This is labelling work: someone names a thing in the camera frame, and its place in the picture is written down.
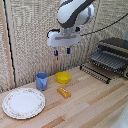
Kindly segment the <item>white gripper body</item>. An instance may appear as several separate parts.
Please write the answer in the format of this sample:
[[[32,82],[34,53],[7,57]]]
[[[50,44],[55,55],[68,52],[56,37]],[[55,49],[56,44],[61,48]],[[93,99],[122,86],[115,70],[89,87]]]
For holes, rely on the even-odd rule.
[[[58,47],[77,44],[80,41],[80,34],[78,32],[71,35],[64,35],[59,29],[52,29],[47,33],[47,45],[49,47]]]

